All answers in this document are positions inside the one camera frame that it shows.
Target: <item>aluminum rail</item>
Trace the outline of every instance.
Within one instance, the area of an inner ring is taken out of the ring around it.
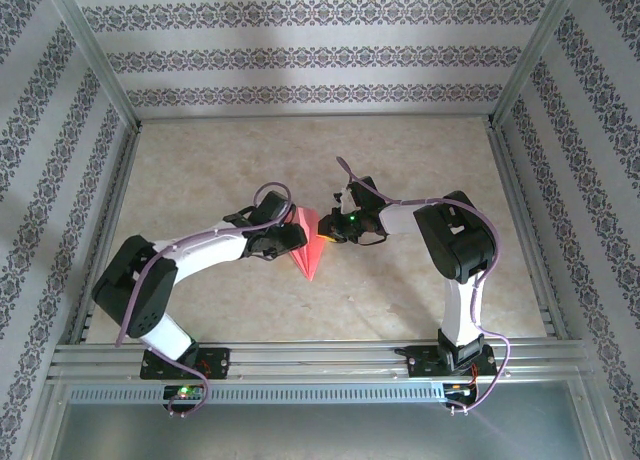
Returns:
[[[591,367],[583,343],[575,340],[513,339],[512,357],[501,382],[569,380],[589,375]],[[496,361],[501,362],[504,346],[488,342]],[[305,384],[413,382],[429,380],[409,378],[405,358],[394,349],[408,345],[437,345],[433,340],[375,342],[294,342],[294,343],[220,343],[203,347],[231,350],[226,380],[216,383]],[[60,345],[49,368],[47,383],[64,384],[180,384],[181,381],[140,379],[145,347],[130,344],[116,349],[108,345]],[[434,377],[455,382],[460,377]],[[480,377],[486,383],[491,377]]]

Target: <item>pink paper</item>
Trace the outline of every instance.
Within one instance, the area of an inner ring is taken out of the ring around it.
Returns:
[[[311,208],[297,207],[294,223],[299,223],[307,237],[307,244],[293,252],[289,252],[300,271],[309,281],[313,280],[320,256],[324,249],[325,239],[318,236],[318,212]]]

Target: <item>wall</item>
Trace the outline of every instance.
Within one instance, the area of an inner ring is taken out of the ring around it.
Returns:
[[[503,125],[571,334],[640,458],[640,0],[573,0]]]
[[[143,118],[491,113],[549,0],[77,0]]]
[[[128,135],[50,0],[1,0],[0,459],[18,457]]]

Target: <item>beige floor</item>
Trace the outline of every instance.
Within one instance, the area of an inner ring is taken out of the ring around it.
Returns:
[[[347,180],[336,155],[395,198],[465,191],[496,223],[504,244],[485,287],[484,326],[512,337],[545,335],[480,119],[145,125],[114,248],[137,233],[159,240],[213,225],[249,205],[254,191],[272,180],[285,182],[298,205],[322,216]],[[398,235],[371,248],[327,245],[312,283],[288,256],[218,265],[178,284],[168,311],[200,341],[435,338],[443,280],[422,238]],[[88,341],[110,343],[116,333],[96,309]]]

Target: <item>metal panel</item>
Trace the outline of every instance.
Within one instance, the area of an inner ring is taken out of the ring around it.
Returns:
[[[566,384],[504,385],[468,417],[435,404],[74,405],[54,458],[584,460]]]

